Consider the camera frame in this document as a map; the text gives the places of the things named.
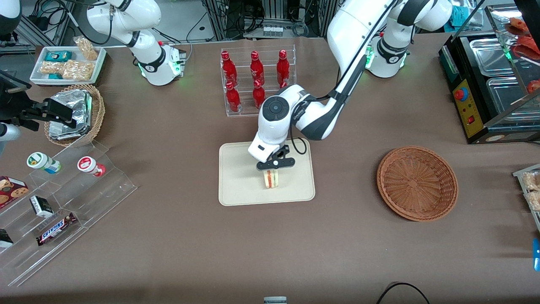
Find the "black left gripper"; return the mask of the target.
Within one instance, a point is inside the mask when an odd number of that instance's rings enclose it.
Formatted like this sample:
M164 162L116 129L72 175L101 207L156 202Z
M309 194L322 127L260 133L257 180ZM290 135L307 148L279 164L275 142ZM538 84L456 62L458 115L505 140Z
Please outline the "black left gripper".
M296 161L292 157L287 157L290 152L289 146L281 147L266 162L258 162L256 164L257 170L262 171L264 175L268 175L270 169L276 169L276 172L280 172L282 168L293 167Z

